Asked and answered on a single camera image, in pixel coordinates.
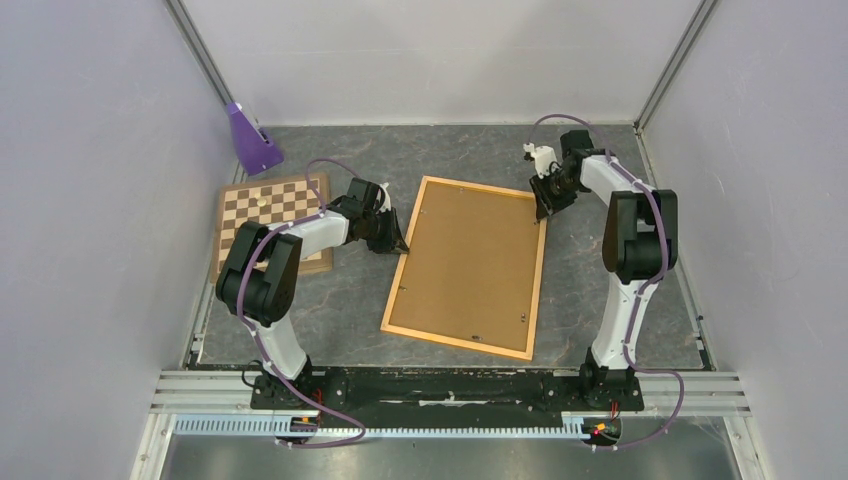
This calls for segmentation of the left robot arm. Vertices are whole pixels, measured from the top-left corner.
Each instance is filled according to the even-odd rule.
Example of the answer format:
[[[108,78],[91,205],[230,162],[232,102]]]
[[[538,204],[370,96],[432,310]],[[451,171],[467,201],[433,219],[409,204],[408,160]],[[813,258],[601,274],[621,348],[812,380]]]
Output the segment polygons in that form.
[[[356,241],[376,254],[409,252],[386,183],[354,178],[346,194],[321,202],[315,214],[244,223],[217,278],[216,297],[246,327],[263,369],[278,379],[276,396],[291,408],[307,405],[314,393],[312,379],[302,374],[309,358],[289,316],[301,261]]]

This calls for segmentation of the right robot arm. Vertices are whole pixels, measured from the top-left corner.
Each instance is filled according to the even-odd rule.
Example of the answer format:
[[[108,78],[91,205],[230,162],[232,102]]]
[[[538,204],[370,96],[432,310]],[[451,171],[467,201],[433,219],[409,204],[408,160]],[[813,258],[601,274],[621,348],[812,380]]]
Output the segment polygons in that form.
[[[529,184],[542,221],[572,205],[581,193],[606,206],[602,261],[609,289],[598,335],[579,370],[577,392],[591,408],[637,396],[635,345],[647,305],[677,261],[677,195],[655,189],[628,171],[588,131],[560,138],[561,149],[526,142]]]

